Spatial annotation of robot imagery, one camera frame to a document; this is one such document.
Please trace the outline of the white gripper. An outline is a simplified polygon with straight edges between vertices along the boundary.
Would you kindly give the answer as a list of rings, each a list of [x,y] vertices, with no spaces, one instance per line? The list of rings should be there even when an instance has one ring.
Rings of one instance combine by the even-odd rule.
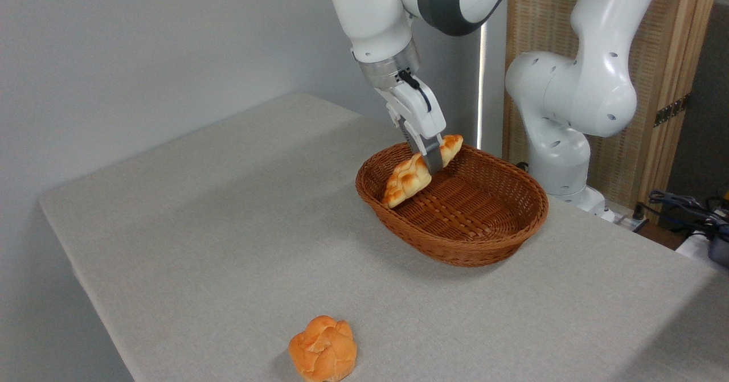
[[[440,146],[446,122],[432,90],[414,74],[375,74],[373,87],[412,153],[421,152],[429,173],[437,174],[444,167]]]

